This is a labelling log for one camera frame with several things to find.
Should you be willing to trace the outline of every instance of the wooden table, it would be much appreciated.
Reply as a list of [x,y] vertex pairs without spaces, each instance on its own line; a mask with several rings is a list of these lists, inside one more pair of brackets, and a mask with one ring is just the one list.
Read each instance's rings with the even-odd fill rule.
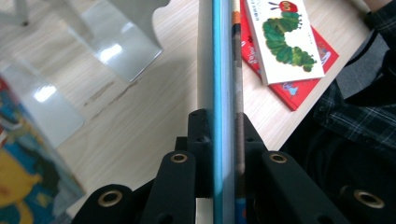
[[[97,0],[72,2],[82,12]],[[199,1],[171,0],[154,13],[164,52],[134,83],[125,82],[96,60],[46,2],[28,4],[28,27],[0,23],[0,66],[29,61],[85,118],[84,126],[57,150],[87,196],[111,183],[136,189],[150,181],[163,155],[174,149],[176,137],[186,136],[188,114],[199,108]],[[7,1],[0,0],[0,5],[7,6]],[[360,1],[355,5],[351,0],[306,0],[305,5],[312,25],[340,57],[301,107],[290,112],[243,67],[245,113],[271,150],[282,146],[369,34],[362,22],[367,8]],[[72,206],[70,214],[85,199]]]

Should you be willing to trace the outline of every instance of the red book cover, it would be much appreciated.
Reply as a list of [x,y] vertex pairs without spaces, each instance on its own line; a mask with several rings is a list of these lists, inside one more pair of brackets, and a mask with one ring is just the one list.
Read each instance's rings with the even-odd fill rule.
[[[326,73],[334,64],[335,60],[337,60],[338,54],[313,27],[312,31],[318,45],[318,52],[323,66],[323,71]],[[241,42],[242,59],[258,76],[260,76],[260,66],[248,26],[244,0],[241,0]],[[318,82],[319,79],[308,79],[271,84],[269,87],[290,110],[295,111],[305,100],[308,94],[315,88]]]

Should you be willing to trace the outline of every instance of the white book cover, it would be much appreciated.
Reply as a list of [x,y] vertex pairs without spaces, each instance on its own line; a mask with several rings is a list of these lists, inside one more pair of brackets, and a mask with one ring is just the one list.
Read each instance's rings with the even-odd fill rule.
[[246,0],[265,85],[324,77],[303,0]]

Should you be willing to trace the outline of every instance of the screw hole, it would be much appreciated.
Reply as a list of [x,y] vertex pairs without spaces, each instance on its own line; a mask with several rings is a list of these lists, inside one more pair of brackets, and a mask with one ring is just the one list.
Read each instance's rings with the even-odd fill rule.
[[274,161],[277,163],[285,163],[288,160],[288,158],[286,158],[280,154],[276,154],[276,153],[271,154],[270,159],[271,159],[271,161]]
[[175,163],[182,163],[187,160],[187,156],[184,154],[176,154],[171,157],[171,161]]
[[370,192],[357,189],[353,195],[360,203],[363,203],[366,206],[372,208],[383,208],[385,206],[384,201]]
[[111,207],[117,203],[119,203],[122,199],[122,193],[119,190],[109,190],[103,193],[99,199],[98,203],[102,207]]

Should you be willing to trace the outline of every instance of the colorful book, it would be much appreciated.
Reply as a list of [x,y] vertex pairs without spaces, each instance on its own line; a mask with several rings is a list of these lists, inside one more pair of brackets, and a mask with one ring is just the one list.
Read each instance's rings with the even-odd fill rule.
[[303,0],[245,4],[263,84],[324,77]]
[[0,223],[51,223],[84,195],[0,78]]
[[[259,56],[251,36],[246,16],[245,0],[241,0],[241,41],[242,59],[260,77]],[[330,46],[325,39],[313,28],[312,33],[318,47],[323,71],[326,73],[338,58],[337,52]],[[301,81],[284,82],[269,85],[270,89],[285,103],[292,111],[297,110],[308,94],[318,84],[319,79],[307,79]]]

